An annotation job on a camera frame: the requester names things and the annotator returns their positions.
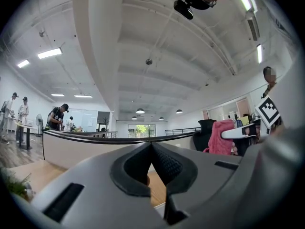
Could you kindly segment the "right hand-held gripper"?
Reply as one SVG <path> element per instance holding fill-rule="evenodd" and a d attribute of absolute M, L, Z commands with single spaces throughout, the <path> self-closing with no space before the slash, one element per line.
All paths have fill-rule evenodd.
<path fill-rule="evenodd" d="M 246 125 L 231 130 L 223 131 L 221 133 L 221 138 L 223 139 L 243 139 L 252 136 L 257 136 L 260 132 L 260 138 L 267 138 L 275 123 L 281 120 L 281 116 L 277 107 L 275 106 L 273 100 L 269 95 L 255 107 L 255 114 L 260 117 L 260 131 L 259 127 L 256 125 Z"/>

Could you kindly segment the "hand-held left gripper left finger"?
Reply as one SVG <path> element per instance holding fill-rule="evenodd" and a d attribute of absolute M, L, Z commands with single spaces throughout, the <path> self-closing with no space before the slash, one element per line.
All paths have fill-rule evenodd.
<path fill-rule="evenodd" d="M 163 229 L 145 185 L 149 143 L 85 159 L 16 204 L 40 229 Z"/>

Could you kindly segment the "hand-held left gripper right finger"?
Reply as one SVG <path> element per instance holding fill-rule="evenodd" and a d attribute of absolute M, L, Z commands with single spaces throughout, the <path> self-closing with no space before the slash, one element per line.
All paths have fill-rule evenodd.
<path fill-rule="evenodd" d="M 152 164 L 166 187 L 163 218 L 158 229 L 239 229 L 239 201 L 224 190 L 240 158 L 202 153 L 152 143 Z"/>

